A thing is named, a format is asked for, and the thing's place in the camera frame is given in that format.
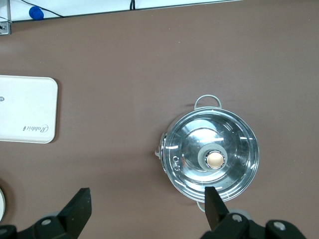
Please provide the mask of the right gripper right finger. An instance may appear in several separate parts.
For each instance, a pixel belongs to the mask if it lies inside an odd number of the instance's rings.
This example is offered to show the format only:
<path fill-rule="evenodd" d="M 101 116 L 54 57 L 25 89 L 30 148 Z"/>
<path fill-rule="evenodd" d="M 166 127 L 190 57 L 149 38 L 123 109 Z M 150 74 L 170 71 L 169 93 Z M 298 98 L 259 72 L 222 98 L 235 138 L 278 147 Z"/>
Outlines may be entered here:
<path fill-rule="evenodd" d="M 239 212 L 229 212 L 214 187 L 205 188 L 205 215 L 211 230 L 203 239 L 304 239 L 304 234 L 292 223 L 269 220 L 260 226 Z"/>

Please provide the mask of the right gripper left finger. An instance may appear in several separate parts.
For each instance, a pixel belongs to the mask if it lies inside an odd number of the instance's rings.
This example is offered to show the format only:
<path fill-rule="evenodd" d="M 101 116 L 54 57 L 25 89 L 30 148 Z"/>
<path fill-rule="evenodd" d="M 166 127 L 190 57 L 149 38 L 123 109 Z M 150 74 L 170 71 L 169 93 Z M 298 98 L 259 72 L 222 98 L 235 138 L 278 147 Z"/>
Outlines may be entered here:
<path fill-rule="evenodd" d="M 17 231 L 14 225 L 2 225 L 2 239 L 77 239 L 92 214 L 91 192 L 81 188 L 56 215 L 47 216 L 29 228 Z"/>

